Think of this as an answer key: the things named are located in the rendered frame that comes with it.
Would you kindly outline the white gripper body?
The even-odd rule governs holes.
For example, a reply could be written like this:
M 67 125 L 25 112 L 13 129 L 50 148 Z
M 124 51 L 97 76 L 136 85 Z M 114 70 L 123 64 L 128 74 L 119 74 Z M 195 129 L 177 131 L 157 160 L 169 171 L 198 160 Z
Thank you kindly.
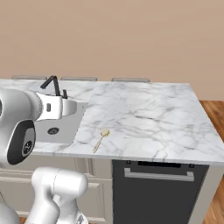
M 63 115 L 72 115 L 75 114 L 77 111 L 77 102 L 69 99 L 62 100 L 62 114 Z

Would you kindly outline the grey stool seat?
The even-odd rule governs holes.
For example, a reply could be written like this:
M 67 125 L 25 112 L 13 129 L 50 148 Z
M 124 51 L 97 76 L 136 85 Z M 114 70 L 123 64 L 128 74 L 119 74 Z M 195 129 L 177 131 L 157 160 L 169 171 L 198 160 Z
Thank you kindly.
M 11 78 L 14 80 L 47 80 L 47 77 L 38 75 L 13 75 Z
M 147 78 L 112 78 L 111 81 L 120 81 L 120 82 L 150 82 Z
M 96 77 L 62 77 L 62 81 L 98 81 Z

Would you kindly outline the dark grey dishwasher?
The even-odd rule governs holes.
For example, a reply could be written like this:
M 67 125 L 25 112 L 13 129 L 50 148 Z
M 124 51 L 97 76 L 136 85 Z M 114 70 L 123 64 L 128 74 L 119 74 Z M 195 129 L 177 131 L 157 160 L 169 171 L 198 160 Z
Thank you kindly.
M 207 174 L 204 164 L 176 164 L 114 160 L 114 224 L 188 224 Z M 132 172 L 172 175 L 194 174 L 194 181 L 126 178 Z

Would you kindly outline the grey sink basin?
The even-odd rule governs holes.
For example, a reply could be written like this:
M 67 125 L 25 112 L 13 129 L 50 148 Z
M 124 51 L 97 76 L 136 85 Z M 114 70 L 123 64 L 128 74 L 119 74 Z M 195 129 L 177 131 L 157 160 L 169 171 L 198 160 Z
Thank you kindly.
M 87 105 L 86 102 L 77 102 L 75 114 L 63 116 L 59 120 L 35 122 L 36 141 L 43 143 L 71 144 L 80 127 Z

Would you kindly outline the black sink tap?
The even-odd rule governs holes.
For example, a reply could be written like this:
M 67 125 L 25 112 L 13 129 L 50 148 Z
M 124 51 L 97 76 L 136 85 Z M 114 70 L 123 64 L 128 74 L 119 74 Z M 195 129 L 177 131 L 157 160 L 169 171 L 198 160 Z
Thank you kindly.
M 59 86 L 59 82 L 58 82 L 58 78 L 56 75 L 51 75 L 40 87 L 42 89 L 46 89 L 46 87 L 53 82 L 54 85 L 54 91 L 55 91 L 55 95 L 56 96 L 61 96 L 62 99 L 68 99 L 67 98 L 67 91 L 65 89 L 63 90 L 63 95 L 60 94 L 60 86 Z

